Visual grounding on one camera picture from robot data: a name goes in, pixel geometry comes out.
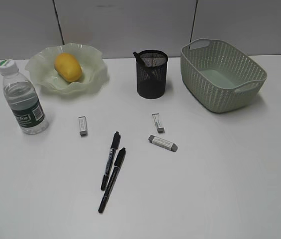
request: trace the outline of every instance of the black marker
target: black marker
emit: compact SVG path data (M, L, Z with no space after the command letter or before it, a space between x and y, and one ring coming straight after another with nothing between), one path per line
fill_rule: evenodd
M115 165L114 170L112 171L109 183L107 185L106 191L104 193L104 196L101 200L101 203L100 203L100 206L99 206L99 209L98 209L99 213L103 213L103 211L106 207L106 204L109 200L109 197L110 197L110 194L111 194L111 191L112 191L112 188L114 187L117 176L119 174L119 171L120 171L122 162L124 160L125 154L126 154L126 149L122 148L117 155L117 158L116 158L116 161L115 161L115 164L114 164Z
M110 170L111 170L111 165L112 165L112 162L115 158L115 153L116 153L116 150L118 149L119 141L120 141L120 135L119 135L119 132L116 132L115 135L114 135L114 139L112 140L112 143L111 143L105 173L104 173L104 176L102 178L102 183L101 183L101 187L100 187L100 189L102 191L104 191L106 189L106 185L107 185Z

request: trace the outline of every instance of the gray eraser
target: gray eraser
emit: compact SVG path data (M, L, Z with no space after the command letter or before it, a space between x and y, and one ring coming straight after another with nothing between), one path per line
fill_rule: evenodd
M149 142L151 142L152 144L154 145L157 145L161 148L165 148L167 150L170 150L172 152L176 152L178 147L176 146L175 143L172 143L170 141L167 141L165 139L162 139L162 138L159 138L159 137L156 137L156 136L149 136L148 138Z
M157 132L158 133L164 133L165 132L165 128L163 127L163 125L161 123L161 119L160 119L159 113L152 114L152 117L154 118L155 126L157 128Z
M80 125L80 136L87 135L87 122L85 116L79 117L79 125Z

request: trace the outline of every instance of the plastic bottle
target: plastic bottle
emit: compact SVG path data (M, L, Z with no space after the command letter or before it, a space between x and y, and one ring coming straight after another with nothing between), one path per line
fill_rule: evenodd
M48 127L39 98L33 84L19 72L11 59L0 62L3 75L3 93L22 131L37 134Z

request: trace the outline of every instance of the pen holder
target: pen holder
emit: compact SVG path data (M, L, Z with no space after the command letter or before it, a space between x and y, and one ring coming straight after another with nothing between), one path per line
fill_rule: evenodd
M137 68L137 92L147 99L156 99L165 93L168 56L158 50L134 53Z

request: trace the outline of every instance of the bottle cap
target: bottle cap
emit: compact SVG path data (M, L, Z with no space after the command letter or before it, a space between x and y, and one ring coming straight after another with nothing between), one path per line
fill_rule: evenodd
M0 73L3 76L11 75L19 72L16 62L11 59L6 59L0 62Z

